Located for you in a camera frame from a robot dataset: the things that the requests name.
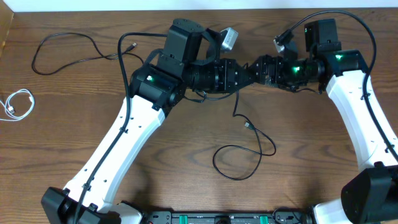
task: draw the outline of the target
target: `wood grain surface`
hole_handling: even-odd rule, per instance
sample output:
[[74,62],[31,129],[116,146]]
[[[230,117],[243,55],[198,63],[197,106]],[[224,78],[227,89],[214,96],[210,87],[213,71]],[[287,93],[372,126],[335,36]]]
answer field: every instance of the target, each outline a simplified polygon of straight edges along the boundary
[[[172,20],[184,17],[204,27],[239,32],[233,52],[224,55],[240,64],[259,55],[276,55],[273,37],[316,9],[244,11],[140,11],[17,13],[0,59],[0,98],[28,88],[36,107],[17,123],[0,123],[0,222],[45,223],[40,199],[48,187],[62,188],[90,158],[122,105],[123,81],[117,61],[96,60],[66,68],[52,76],[36,75],[30,63],[39,42],[57,32],[92,36],[104,54],[116,51],[125,32],[166,33]],[[398,9],[352,9],[374,31],[377,61],[372,83],[392,128],[398,132]],[[335,17],[344,49],[359,49],[370,61],[372,47],[353,19]],[[303,26],[295,31],[306,57]],[[162,47],[163,38],[128,37],[134,53],[146,58]],[[38,56],[44,72],[85,57],[97,56],[81,37],[49,41]],[[140,66],[125,57],[128,73]],[[18,112],[29,105],[13,102]],[[227,180],[212,166],[213,153],[225,144],[257,150],[244,120],[232,118],[234,96],[203,104],[182,100],[149,138],[127,172],[115,202],[128,200],[144,209],[176,211],[264,211],[287,206],[303,208],[340,196],[341,188],[358,174],[353,145],[342,118],[324,95],[291,94],[255,84],[241,91],[238,112],[248,116],[277,144],[273,157],[263,157],[254,176]],[[266,152],[272,146],[263,140]],[[217,161],[225,173],[246,175],[258,157],[230,149]]]

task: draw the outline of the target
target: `coiled white cable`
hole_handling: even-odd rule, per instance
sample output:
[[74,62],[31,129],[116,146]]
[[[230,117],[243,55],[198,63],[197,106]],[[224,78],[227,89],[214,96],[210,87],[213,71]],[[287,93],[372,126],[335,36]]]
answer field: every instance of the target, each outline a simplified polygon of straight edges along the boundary
[[[29,110],[26,111],[26,113],[24,113],[21,116],[15,116],[14,115],[15,111],[14,111],[14,108],[10,105],[10,101],[11,101],[12,97],[14,97],[15,95],[17,95],[19,93],[29,94],[29,99],[32,104],[31,104]],[[30,112],[32,112],[33,108],[35,107],[35,98],[29,90],[21,89],[21,90],[16,91],[15,93],[11,94],[10,96],[8,96],[5,103],[3,103],[1,100],[0,100],[0,103],[4,107],[4,111],[6,112],[6,115],[11,118],[11,119],[1,119],[0,118],[0,121],[20,121],[20,120],[24,119],[26,116],[28,116],[30,114]]]

